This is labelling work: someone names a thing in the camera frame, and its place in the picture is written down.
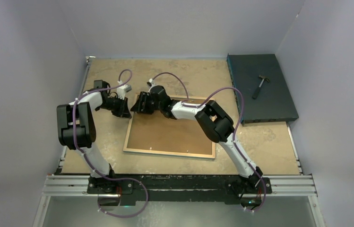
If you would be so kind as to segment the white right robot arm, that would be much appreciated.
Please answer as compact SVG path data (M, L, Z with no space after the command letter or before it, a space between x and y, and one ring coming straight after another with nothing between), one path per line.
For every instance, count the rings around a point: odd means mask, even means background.
M266 183L260 168L249 158L236 138L236 126L232 118L214 100L208 98L202 104L187 104L170 98L163 86L152 86L148 92L141 92L131 111L139 114L152 114L160 111L164 117L173 120L195 120L209 140L220 144L233 161L242 187L254 192Z

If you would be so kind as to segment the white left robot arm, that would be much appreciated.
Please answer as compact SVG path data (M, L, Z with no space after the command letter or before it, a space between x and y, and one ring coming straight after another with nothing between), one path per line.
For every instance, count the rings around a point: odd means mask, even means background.
M85 91L75 101L57 106L58 138L61 145L77 150L90 168L89 187L112 193L121 188L121 181L128 186L139 182L130 177L118 178L111 165L104 159L96 145L96 127L93 111L110 111L114 116L130 118L126 94L131 86L121 80L111 95L110 84L104 80L94 81L94 87Z

